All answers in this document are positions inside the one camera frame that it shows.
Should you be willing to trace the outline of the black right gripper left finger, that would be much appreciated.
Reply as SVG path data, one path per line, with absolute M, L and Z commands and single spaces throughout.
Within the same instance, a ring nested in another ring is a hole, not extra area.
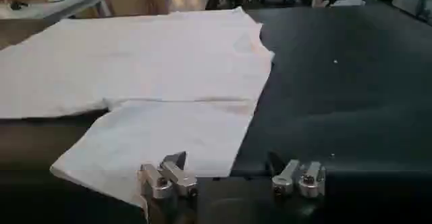
M 145 163 L 140 166 L 138 179 L 141 195 L 166 199 L 174 194 L 182 198 L 194 198 L 198 195 L 196 176 L 184 170 L 187 152 L 166 155 L 156 167 Z

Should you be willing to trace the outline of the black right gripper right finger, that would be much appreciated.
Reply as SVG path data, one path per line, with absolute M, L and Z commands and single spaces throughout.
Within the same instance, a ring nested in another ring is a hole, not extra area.
M 325 195 L 326 168 L 318 161 L 302 163 L 299 159 L 285 162 L 276 152 L 267 153 L 266 170 L 277 197 L 299 194 L 303 198 Z

